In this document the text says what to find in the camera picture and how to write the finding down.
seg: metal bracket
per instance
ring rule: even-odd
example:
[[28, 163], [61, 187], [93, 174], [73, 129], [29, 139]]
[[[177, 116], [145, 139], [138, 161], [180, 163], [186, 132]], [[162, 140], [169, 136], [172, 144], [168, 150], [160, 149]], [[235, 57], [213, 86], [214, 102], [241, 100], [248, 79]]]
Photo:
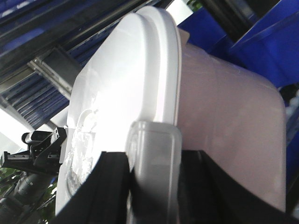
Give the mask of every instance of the metal bracket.
[[66, 139], [64, 128], [58, 127], [54, 132], [34, 131], [25, 133], [22, 141], [28, 150], [16, 154], [4, 152], [0, 166], [15, 168], [34, 174], [58, 175], [61, 145]]

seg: translucent plastic tub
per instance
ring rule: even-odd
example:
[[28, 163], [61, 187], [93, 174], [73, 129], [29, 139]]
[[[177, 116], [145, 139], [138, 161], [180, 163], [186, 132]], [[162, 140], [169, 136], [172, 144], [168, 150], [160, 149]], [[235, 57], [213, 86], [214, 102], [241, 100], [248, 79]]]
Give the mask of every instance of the translucent plastic tub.
[[[241, 185], [285, 210], [285, 114], [279, 93], [265, 78], [209, 56], [187, 39], [166, 11], [144, 7], [124, 17], [83, 68], [70, 100], [56, 212], [101, 151], [125, 151], [133, 141], [132, 124], [142, 121], [177, 126], [183, 149], [205, 150]], [[178, 171], [180, 148], [172, 150], [177, 156], [167, 161]], [[142, 159], [140, 164], [151, 163]]]

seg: blue panel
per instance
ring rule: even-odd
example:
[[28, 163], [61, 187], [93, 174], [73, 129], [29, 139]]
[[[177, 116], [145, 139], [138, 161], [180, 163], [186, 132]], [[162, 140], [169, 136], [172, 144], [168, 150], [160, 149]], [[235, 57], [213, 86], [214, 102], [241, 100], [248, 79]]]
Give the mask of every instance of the blue panel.
[[68, 18], [70, 18], [74, 14], [80, 12], [84, 8], [91, 6], [94, 2], [96, 2], [96, 0], [83, 1], [82, 3], [75, 4], [72, 8], [69, 8], [67, 11], [65, 11], [62, 14], [56, 14], [48, 22], [40, 25], [39, 27], [37, 27], [25, 34], [22, 34], [18, 38], [14, 39], [11, 42], [9, 42], [8, 44], [4, 45], [2, 48], [0, 48], [0, 52], [4, 53], [6, 51], [10, 51], [10, 50], [13, 50], [13, 49], [21, 46], [22, 44], [26, 43], [27, 41], [42, 34], [46, 30], [49, 30], [50, 28], [56, 26], [57, 24], [67, 20]]
[[249, 39], [241, 39], [230, 51], [247, 68], [269, 79], [276, 87], [299, 82], [299, 12]]
[[69, 100], [51, 83], [33, 74], [2, 93], [17, 112], [34, 128], [47, 123], [64, 109]]
[[223, 60], [242, 66], [240, 60], [228, 54], [233, 42], [203, 7], [178, 25], [190, 34], [189, 43]]

